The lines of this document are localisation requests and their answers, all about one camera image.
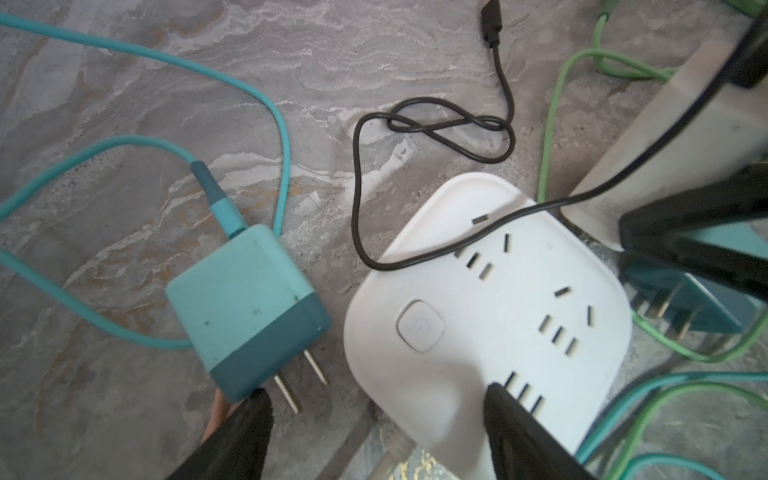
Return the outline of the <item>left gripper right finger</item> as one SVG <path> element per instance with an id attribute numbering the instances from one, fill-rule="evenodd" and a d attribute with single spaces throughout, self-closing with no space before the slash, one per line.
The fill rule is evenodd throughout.
<path id="1" fill-rule="evenodd" d="M 590 479 L 580 465 L 498 383 L 488 386 L 483 400 L 484 428 L 498 479 Z"/>

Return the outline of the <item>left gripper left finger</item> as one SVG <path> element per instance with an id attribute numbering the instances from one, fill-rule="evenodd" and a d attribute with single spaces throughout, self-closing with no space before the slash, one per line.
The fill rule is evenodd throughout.
<path id="1" fill-rule="evenodd" d="M 271 399 L 256 389 L 167 479 L 261 479 L 273 426 Z"/>

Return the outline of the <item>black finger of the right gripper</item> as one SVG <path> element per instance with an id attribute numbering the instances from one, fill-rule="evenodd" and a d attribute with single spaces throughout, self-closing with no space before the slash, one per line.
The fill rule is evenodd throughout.
<path id="1" fill-rule="evenodd" d="M 767 259 L 739 250 L 729 238 L 701 233 L 767 218 L 767 165 L 654 201 L 619 220 L 624 251 L 748 294 L 767 298 Z"/>

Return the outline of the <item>teal charger with green cable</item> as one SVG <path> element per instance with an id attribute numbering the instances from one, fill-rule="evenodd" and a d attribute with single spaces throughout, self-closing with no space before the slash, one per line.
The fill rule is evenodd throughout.
<path id="1" fill-rule="evenodd" d="M 636 256 L 625 261 L 623 276 L 649 301 L 646 316 L 670 324 L 669 334 L 739 334 L 766 310 L 760 299 Z"/>

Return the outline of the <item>white charger plug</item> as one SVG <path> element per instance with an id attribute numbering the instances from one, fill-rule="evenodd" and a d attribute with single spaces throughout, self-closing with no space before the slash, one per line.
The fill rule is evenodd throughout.
<path id="1" fill-rule="evenodd" d="M 590 190 L 616 175 L 656 141 L 703 92 L 734 49 L 703 44 L 638 114 L 575 188 Z M 619 185 L 589 201 L 562 208 L 563 216 L 594 239 L 620 250 L 622 215 L 662 198 L 725 179 L 767 151 L 767 83 L 732 84 L 664 149 Z"/>

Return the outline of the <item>white power strip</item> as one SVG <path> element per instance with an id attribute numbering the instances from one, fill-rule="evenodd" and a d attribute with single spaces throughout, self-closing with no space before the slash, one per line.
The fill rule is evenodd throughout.
<path id="1" fill-rule="evenodd" d="M 349 304 L 344 349 L 360 387 L 417 445 L 458 478 L 490 479 L 487 387 L 504 386 L 575 453 L 631 334 L 616 275 L 541 212 L 438 259 L 371 272 Z"/>

